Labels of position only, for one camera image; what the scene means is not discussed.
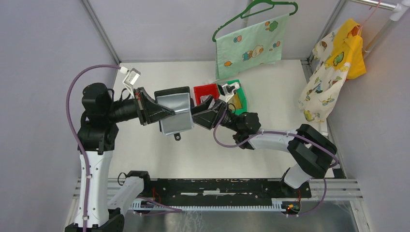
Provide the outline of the gold card stack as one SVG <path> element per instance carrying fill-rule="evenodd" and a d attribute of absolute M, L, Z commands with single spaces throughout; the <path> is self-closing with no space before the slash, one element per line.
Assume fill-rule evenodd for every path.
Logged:
<path fill-rule="evenodd" d="M 231 109 L 239 110 L 243 108 L 243 104 L 238 94 L 234 94 L 234 96 L 229 99 L 228 104 Z"/>

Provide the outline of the white printed garment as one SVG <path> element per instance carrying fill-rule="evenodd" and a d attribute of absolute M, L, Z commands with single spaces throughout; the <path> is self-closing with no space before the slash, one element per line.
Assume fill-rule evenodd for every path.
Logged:
<path fill-rule="evenodd" d="M 318 61 L 318 65 L 298 99 L 298 107 L 308 122 L 326 120 L 347 79 L 346 72 L 336 71 L 326 63 L 331 57 L 337 30 L 338 28 L 322 38 L 312 50 L 314 60 Z"/>

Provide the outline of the yellow garment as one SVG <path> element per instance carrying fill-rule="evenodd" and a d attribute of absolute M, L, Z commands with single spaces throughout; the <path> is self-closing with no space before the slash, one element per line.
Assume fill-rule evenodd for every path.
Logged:
<path fill-rule="evenodd" d="M 349 18 L 338 28 L 331 57 L 326 62 L 336 71 L 346 72 L 347 79 L 355 79 L 366 73 L 360 27 L 360 24 Z"/>

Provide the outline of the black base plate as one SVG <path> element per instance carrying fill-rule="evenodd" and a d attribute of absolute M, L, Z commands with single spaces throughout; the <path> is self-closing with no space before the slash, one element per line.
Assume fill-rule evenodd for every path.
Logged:
<path fill-rule="evenodd" d="M 272 199 L 289 201 L 312 196 L 310 186 L 285 186 L 279 179 L 151 179 L 140 194 L 158 197 L 166 206 L 269 206 Z"/>

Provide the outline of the light green printed cloth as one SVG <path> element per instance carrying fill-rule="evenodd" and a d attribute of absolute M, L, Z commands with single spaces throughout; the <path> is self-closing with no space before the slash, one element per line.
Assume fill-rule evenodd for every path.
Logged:
<path fill-rule="evenodd" d="M 216 79 L 282 59 L 289 14 L 260 22 L 216 39 Z"/>

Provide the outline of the red plastic bin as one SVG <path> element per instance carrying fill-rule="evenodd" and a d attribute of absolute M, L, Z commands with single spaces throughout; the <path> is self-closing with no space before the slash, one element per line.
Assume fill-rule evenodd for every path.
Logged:
<path fill-rule="evenodd" d="M 196 105 L 199 105 L 203 102 L 203 96 L 209 97 L 212 96 L 215 100 L 217 100 L 220 96 L 220 92 L 218 89 L 217 84 L 208 84 L 202 86 L 195 86 L 193 87 L 194 92 L 194 99 Z"/>

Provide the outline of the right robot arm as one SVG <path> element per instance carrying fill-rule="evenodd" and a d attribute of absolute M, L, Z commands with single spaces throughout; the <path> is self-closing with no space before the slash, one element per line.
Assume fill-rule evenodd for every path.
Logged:
<path fill-rule="evenodd" d="M 271 149 L 288 152 L 296 164 L 281 178 L 279 191 L 292 197 L 311 179 L 324 178 L 327 170 L 338 165 L 337 147 L 309 124 L 295 130 L 264 130 L 257 113 L 239 115 L 229 109 L 228 103 L 210 96 L 191 109 L 193 122 L 203 128 L 216 130 L 225 127 L 235 132 L 232 148 Z"/>

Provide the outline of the green plastic bin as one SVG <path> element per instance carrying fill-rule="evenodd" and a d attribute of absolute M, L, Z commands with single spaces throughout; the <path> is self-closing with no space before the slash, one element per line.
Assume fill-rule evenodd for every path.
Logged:
<path fill-rule="evenodd" d="M 232 80 L 232 81 L 227 81 L 228 84 L 232 84 L 233 82 L 239 82 L 239 83 L 240 83 L 240 81 L 239 81 L 238 79 Z M 244 91 L 243 91 L 243 89 L 242 89 L 242 86 L 241 86 L 241 88 L 240 88 L 235 94 L 238 94 L 238 95 L 239 95 L 240 100 L 241 100 L 241 102 L 242 102 L 242 104 L 243 104 L 243 108 L 242 108 L 242 109 L 239 109 L 239 110 L 231 109 L 229 105 L 228 105 L 228 108 L 231 109 L 236 115 L 240 115 L 241 113 L 244 113 L 244 112 L 247 111 L 247 100 L 246 100 Z"/>

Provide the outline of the metal hanging rail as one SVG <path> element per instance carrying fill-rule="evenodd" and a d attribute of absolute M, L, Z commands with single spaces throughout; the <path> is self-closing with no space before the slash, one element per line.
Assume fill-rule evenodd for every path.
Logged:
<path fill-rule="evenodd" d="M 371 8 L 359 28 L 365 41 L 362 54 L 366 58 L 409 11 L 410 2 L 408 0 L 400 0 L 396 3 L 385 0 L 354 0 L 353 2 Z"/>

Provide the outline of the black leather card holder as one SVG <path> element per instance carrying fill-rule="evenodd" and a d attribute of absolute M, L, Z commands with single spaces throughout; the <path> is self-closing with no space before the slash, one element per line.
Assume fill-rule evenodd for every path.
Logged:
<path fill-rule="evenodd" d="M 193 129 L 191 109 L 193 99 L 189 87 L 175 87 L 154 92 L 155 100 L 162 106 L 173 110 L 174 114 L 159 121 L 163 135 L 181 140 L 181 133 Z"/>

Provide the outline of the green clothes hanger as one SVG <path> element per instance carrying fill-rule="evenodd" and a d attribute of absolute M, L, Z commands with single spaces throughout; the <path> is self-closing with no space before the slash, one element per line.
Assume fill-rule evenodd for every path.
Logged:
<path fill-rule="evenodd" d="M 258 4 L 263 4 L 263 3 L 269 5 L 269 7 L 268 7 L 268 8 L 265 8 L 265 9 L 263 9 L 263 10 L 259 10 L 259 11 L 253 12 L 253 13 L 251 12 L 252 8 L 254 8 L 255 6 L 257 6 Z M 227 25 L 231 24 L 231 23 L 234 22 L 235 20 L 237 20 L 237 19 L 239 19 L 239 18 L 240 18 L 240 19 L 246 19 L 246 18 L 248 18 L 248 17 L 250 17 L 250 16 L 257 15 L 257 14 L 260 14 L 260 13 L 263 13 L 263 12 L 266 12 L 266 11 L 269 11 L 269 10 L 272 10 L 272 9 L 274 9 L 277 5 L 291 5 L 291 6 L 293 6 L 293 7 L 294 7 L 294 11 L 293 11 L 293 12 L 290 12 L 289 15 L 294 15 L 294 14 L 296 14 L 297 11 L 298 11 L 298 9 L 299 9 L 298 4 L 297 4 L 296 2 L 294 2 L 294 1 L 290 2 L 290 1 L 273 1 L 273 0 L 253 0 L 252 2 L 250 2 L 250 3 L 246 6 L 246 8 L 244 9 L 244 11 L 242 11 L 242 12 L 239 13 L 239 14 L 237 14 L 235 17 L 231 18 L 230 20 L 228 20 L 227 22 L 225 22 L 224 24 L 222 24 L 221 26 L 219 26 L 219 27 L 215 30 L 215 32 L 214 32 L 213 35 L 212 35 L 212 42 L 216 42 L 217 33 L 218 33 L 221 29 L 223 29 L 223 28 L 226 27 Z"/>

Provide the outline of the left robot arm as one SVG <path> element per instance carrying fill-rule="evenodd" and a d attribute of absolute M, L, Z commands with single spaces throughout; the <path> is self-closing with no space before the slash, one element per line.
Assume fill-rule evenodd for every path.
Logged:
<path fill-rule="evenodd" d="M 140 87 L 136 97 L 114 101 L 103 83 L 84 88 L 84 112 L 80 129 L 74 131 L 81 162 L 79 206 L 67 232 L 121 232 L 125 214 L 137 196 L 152 191 L 147 171 L 130 171 L 113 198 L 108 198 L 108 173 L 119 132 L 117 124 L 139 119 L 142 125 L 175 115 L 175 111 L 155 102 Z"/>

